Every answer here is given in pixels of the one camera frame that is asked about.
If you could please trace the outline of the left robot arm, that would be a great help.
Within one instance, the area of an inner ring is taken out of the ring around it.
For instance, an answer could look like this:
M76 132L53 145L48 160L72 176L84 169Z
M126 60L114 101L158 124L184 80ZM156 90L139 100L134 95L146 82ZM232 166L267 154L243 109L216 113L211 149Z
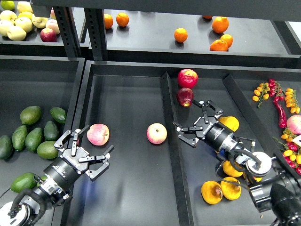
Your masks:
M59 152L56 158L44 169L45 179L34 175L37 185L24 189L12 202L0 209L2 226L33 226L49 210L61 206L72 198L71 186L83 174L95 181L109 168L111 145L102 155L92 156L80 144L81 137L90 129L85 126L75 131L67 130L54 143Z

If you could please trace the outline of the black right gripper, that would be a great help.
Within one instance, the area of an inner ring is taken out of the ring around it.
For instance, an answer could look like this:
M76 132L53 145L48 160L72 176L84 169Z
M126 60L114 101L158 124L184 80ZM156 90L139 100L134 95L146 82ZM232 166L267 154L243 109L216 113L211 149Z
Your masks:
M223 115L223 110L212 100L193 99L192 103L201 109L202 115L192 127L183 127L173 121L178 138L193 148L202 140L214 150L230 152L234 149L238 143L234 132L218 121Z

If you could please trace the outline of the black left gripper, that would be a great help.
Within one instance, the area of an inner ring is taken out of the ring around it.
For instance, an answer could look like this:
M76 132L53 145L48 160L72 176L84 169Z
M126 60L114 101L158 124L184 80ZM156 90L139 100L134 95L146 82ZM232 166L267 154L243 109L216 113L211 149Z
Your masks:
M91 181L97 180L110 166L109 159L114 150L113 145L99 156L90 156L84 148L80 147L80 140L89 129L90 126L86 125L83 129L67 130L54 143L55 149L62 152L62 156L57 157L44 169L44 172L63 190L70 188L84 173ZM71 141L71 149L64 147L67 141ZM99 167L90 169L90 165L99 165Z

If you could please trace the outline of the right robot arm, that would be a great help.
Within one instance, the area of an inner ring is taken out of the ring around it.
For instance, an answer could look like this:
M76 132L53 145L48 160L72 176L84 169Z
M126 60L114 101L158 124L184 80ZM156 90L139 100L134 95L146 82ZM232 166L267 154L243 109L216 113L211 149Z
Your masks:
M275 158L264 152L247 149L243 138L236 137L234 131L220 122L223 114L211 100L190 100L190 104L201 109L202 115L190 127L177 122L178 138L195 147L198 141L206 143L217 153L219 167L229 164L244 176L241 183L237 176L228 175L220 182L207 181L201 187L201 195L208 204L218 204L223 198L236 200L246 189L258 211L272 210L276 220L272 225L299 226L301 224L301 185L285 171L277 171L273 178L263 180L271 172Z

